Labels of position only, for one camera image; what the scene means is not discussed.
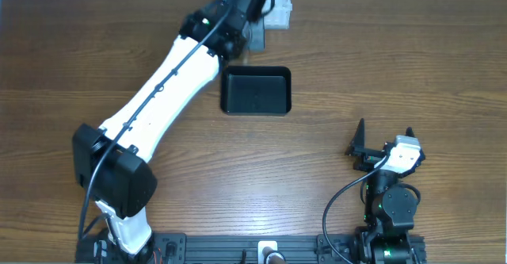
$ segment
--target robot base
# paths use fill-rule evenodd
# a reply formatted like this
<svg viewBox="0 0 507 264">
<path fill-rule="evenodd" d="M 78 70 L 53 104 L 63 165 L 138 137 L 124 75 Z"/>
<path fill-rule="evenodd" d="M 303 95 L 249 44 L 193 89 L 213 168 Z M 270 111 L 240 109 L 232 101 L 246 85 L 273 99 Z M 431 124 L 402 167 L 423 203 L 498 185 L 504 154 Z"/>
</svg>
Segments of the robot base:
<svg viewBox="0 0 507 264">
<path fill-rule="evenodd" d="M 330 235 L 331 242 L 348 259 L 353 246 L 353 235 Z M 327 245 L 323 235 L 315 236 L 187 236 L 185 234 L 154 234 L 151 243 L 158 264 L 257 264 L 259 241 L 274 240 L 278 251 L 289 264 L 342 264 L 345 263 Z M 411 236 L 410 242 L 426 263 L 424 238 Z M 108 241 L 107 231 L 90 236 L 77 247 L 76 263 L 125 263 L 118 249 Z M 153 256 L 146 263 L 154 263 Z"/>
</svg>

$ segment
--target black tray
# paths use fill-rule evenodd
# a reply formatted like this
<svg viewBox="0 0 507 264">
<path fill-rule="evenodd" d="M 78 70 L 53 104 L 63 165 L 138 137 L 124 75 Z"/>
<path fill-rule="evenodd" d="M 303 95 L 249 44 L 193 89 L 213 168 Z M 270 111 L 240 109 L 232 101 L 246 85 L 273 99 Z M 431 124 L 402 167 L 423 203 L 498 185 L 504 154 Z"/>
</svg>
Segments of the black tray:
<svg viewBox="0 0 507 264">
<path fill-rule="evenodd" d="M 234 115 L 285 115 L 291 110 L 286 67 L 231 66 L 222 74 L 220 107 Z"/>
</svg>

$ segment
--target clear plastic container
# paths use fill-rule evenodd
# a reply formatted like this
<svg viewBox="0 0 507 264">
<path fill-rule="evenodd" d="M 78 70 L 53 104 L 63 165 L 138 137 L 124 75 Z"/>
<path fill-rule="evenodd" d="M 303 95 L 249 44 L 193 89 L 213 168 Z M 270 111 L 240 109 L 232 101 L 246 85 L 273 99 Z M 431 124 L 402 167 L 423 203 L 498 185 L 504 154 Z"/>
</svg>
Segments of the clear plastic container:
<svg viewBox="0 0 507 264">
<path fill-rule="evenodd" d="M 268 11 L 271 0 L 266 0 L 262 11 Z M 291 19 L 291 0 L 275 0 L 275 7 L 264 17 L 265 29 L 288 29 Z"/>
</svg>

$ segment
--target wood grain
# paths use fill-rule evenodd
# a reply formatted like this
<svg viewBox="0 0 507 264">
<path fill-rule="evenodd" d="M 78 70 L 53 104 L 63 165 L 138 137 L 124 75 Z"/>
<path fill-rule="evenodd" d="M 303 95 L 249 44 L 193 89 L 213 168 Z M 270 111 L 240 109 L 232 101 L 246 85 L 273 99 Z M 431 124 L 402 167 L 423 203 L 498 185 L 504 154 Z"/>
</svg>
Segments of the wood grain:
<svg viewBox="0 0 507 264">
<path fill-rule="evenodd" d="M 71 262 L 84 192 L 71 136 L 113 115 L 162 62 L 183 17 L 210 0 L 2 0 L 0 258 Z M 147 206 L 155 231 L 316 235 L 329 198 L 360 176 L 343 156 L 412 126 L 427 161 L 414 233 L 430 262 L 505 254 L 507 0 L 292 0 L 253 65 L 292 71 L 286 117 L 229 117 L 219 81 L 160 143 Z M 331 232 L 361 225 L 358 188 Z M 92 208 L 89 219 L 98 211 Z"/>
</svg>

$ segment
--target wooden tabletop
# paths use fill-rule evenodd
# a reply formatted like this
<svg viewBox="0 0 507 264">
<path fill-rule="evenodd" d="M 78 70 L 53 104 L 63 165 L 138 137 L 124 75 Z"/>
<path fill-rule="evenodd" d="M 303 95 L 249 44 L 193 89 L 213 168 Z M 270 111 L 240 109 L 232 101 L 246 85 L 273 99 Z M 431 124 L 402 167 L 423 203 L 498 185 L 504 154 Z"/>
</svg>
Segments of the wooden tabletop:
<svg viewBox="0 0 507 264">
<path fill-rule="evenodd" d="M 71 137 L 133 96 L 184 16 L 211 0 L 2 0 L 0 259 L 71 262 L 84 191 Z M 252 65 L 292 71 L 286 117 L 229 117 L 219 80 L 164 135 L 147 206 L 158 232 L 317 235 L 362 173 L 344 151 L 361 117 L 380 149 L 412 126 L 427 160 L 413 233 L 430 262 L 505 260 L 507 0 L 292 0 Z M 331 233 L 362 225 L 359 188 Z M 98 214 L 89 211 L 88 221 Z"/>
</svg>

